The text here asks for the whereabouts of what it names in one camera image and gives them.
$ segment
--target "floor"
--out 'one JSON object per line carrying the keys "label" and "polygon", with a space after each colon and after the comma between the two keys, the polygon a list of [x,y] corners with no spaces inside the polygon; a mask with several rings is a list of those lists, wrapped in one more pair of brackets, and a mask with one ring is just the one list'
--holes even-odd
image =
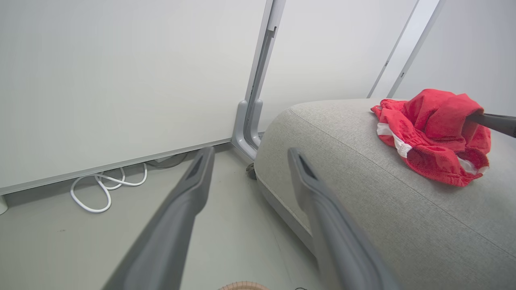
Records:
{"label": "floor", "polygon": [[[181,289],[253,281],[271,290],[323,290],[315,258],[246,177],[247,162],[229,144],[216,151]],[[112,206],[101,214],[74,203],[72,181],[7,195],[9,210],[0,215],[0,288],[101,289],[193,156],[174,168],[149,167],[143,185],[111,191]],[[127,167],[127,181],[138,182],[142,172],[142,165]],[[93,178],[84,179],[76,194],[90,207],[105,206]]]}

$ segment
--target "caster wheel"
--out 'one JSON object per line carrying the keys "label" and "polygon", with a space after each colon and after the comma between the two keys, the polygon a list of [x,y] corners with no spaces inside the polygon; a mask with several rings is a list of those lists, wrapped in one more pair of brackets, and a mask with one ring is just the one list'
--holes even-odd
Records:
{"label": "caster wheel", "polygon": [[254,163],[249,164],[246,168],[247,177],[252,180],[256,180],[256,172],[254,172]]}

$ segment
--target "gray sofa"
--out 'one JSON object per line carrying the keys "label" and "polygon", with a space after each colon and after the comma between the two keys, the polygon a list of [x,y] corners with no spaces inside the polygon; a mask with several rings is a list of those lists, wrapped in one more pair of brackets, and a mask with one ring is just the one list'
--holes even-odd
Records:
{"label": "gray sofa", "polygon": [[254,163],[262,193],[313,252],[287,149],[299,147],[406,289],[516,289],[516,140],[493,132],[490,169],[464,188],[409,169],[377,136],[378,99],[281,113]]}

